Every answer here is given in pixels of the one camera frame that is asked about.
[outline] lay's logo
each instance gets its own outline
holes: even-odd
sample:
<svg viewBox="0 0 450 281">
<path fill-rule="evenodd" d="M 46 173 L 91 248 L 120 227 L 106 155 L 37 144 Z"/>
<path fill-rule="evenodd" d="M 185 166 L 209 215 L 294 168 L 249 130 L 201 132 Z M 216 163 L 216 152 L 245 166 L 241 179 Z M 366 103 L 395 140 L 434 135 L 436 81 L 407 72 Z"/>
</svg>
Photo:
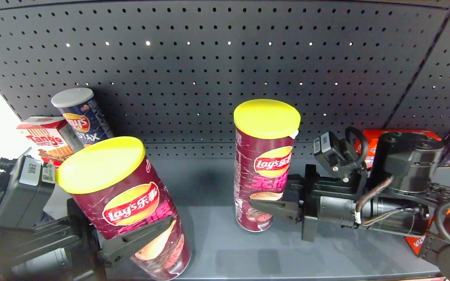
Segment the lay's logo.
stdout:
<svg viewBox="0 0 450 281">
<path fill-rule="evenodd" d="M 159 188 L 154 182 L 137 185 L 114 197 L 102 216 L 113 226 L 128 226 L 148 217 L 159 205 Z"/>
<path fill-rule="evenodd" d="M 277 178 L 289 169 L 292 146 L 272 149 L 255 159 L 255 171 L 267 178 Z"/>
<path fill-rule="evenodd" d="M 87 133 L 89 131 L 89 119 L 84 115 L 77 115 L 74 113 L 62 114 L 67 122 L 77 131 Z"/>
</svg>

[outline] pegboard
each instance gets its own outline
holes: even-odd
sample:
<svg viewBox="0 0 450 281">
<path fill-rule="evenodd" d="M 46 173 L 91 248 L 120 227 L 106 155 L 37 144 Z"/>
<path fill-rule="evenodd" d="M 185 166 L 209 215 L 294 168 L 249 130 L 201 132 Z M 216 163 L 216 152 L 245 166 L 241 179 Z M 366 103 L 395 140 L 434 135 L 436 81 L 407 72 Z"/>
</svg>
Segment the pegboard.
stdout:
<svg viewBox="0 0 450 281">
<path fill-rule="evenodd" d="M 450 20 L 388 128 L 450 130 Z"/>
<path fill-rule="evenodd" d="M 101 2 L 102 0 L 0 0 L 0 9 L 29 7 L 34 5 L 68 4 L 73 2 Z M 366 2 L 387 2 L 431 7 L 450 7 L 450 0 L 366 0 Z"/>
<path fill-rule="evenodd" d="M 298 142 L 382 128 L 446 9 L 373 2 L 95 2 L 0 10 L 0 93 L 21 119 L 90 87 L 117 135 L 233 142 L 232 112 L 274 98 Z"/>
</svg>

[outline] lay's chip canister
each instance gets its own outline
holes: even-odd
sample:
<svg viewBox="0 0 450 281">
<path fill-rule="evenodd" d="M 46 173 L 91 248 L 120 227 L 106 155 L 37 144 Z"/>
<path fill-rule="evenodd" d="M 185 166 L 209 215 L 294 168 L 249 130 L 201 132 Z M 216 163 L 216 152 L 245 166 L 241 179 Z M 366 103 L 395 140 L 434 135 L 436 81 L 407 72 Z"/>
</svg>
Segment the lay's chip canister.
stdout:
<svg viewBox="0 0 450 281">
<path fill-rule="evenodd" d="M 73 88 L 61 91 L 53 96 L 52 104 L 74 128 L 84 147 L 114 137 L 91 89 Z"/>
<path fill-rule="evenodd" d="M 103 140 L 66 159 L 57 184 L 106 239 L 173 216 L 171 226 L 131 257 L 158 281 L 179 276 L 191 251 L 173 200 L 135 137 Z"/>
<path fill-rule="evenodd" d="M 299 112 L 282 101 L 251 100 L 234 110 L 236 219 L 247 231 L 272 224 L 272 216 L 252 208 L 249 200 L 281 200 L 300 120 Z"/>
</svg>

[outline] sticker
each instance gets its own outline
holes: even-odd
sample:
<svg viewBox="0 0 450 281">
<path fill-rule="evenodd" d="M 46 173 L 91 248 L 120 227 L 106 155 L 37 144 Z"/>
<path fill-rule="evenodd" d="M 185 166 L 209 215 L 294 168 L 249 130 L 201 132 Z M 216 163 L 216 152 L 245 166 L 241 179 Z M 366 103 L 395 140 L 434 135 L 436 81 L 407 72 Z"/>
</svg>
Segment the sticker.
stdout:
<svg viewBox="0 0 450 281">
<path fill-rule="evenodd" d="M 314 154 L 320 152 L 320 137 L 314 140 Z"/>
<path fill-rule="evenodd" d="M 277 178 L 289 169 L 292 146 L 267 151 L 255 159 L 255 171 L 267 178 Z"/>
<path fill-rule="evenodd" d="M 55 165 L 48 164 L 48 166 L 43 167 L 43 174 L 41 175 L 41 180 L 45 183 L 55 184 Z"/>
<path fill-rule="evenodd" d="M 22 166 L 22 174 L 20 175 L 20 183 L 24 185 L 37 186 L 39 183 L 39 173 L 41 172 L 41 164 L 30 158 L 26 157 Z"/>
<path fill-rule="evenodd" d="M 159 206 L 159 188 L 152 181 L 137 185 L 112 198 L 105 205 L 103 218 L 113 226 L 129 226 L 152 214 Z"/>
<path fill-rule="evenodd" d="M 330 151 L 331 150 L 331 142 L 329 139 L 329 132 L 325 133 L 324 135 L 320 136 L 320 148 L 322 152 Z"/>
</svg>

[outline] label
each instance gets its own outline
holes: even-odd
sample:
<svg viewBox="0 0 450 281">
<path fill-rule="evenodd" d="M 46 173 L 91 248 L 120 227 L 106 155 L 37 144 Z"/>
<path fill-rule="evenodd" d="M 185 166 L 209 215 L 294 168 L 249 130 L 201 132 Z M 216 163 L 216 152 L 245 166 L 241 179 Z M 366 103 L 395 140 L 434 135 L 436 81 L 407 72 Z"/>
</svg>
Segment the label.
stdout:
<svg viewBox="0 0 450 281">
<path fill-rule="evenodd" d="M 323 153 L 331 150 L 331 142 L 329 139 L 329 132 L 320 136 L 320 148 Z"/>
<path fill-rule="evenodd" d="M 23 162 L 22 173 L 18 181 L 24 185 L 37 186 L 39 183 L 40 173 L 41 164 L 30 157 L 26 157 Z"/>
<path fill-rule="evenodd" d="M 277 178 L 289 169 L 292 146 L 267 151 L 255 159 L 255 171 L 267 178 Z"/>
<path fill-rule="evenodd" d="M 320 152 L 320 137 L 314 140 L 314 154 Z"/>
<path fill-rule="evenodd" d="M 59 137 L 54 137 L 52 135 L 45 135 L 41 137 L 34 135 L 26 135 L 25 137 L 34 142 L 37 146 L 53 146 L 57 148 L 64 143 L 64 140 L 62 140 Z"/>
<path fill-rule="evenodd" d="M 60 108 L 60 112 L 84 147 L 114 137 L 93 98 L 79 105 Z"/>
<path fill-rule="evenodd" d="M 81 133 L 89 132 L 90 123 L 86 116 L 74 113 L 64 113 L 62 115 L 76 131 Z"/>
<path fill-rule="evenodd" d="M 47 167 L 43 167 L 43 174 L 41 175 L 41 180 L 45 183 L 55 184 L 55 165 L 48 164 Z"/>
<path fill-rule="evenodd" d="M 128 226 L 154 212 L 159 205 L 159 189 L 154 182 L 132 187 L 105 205 L 103 218 L 113 226 Z"/>
</svg>

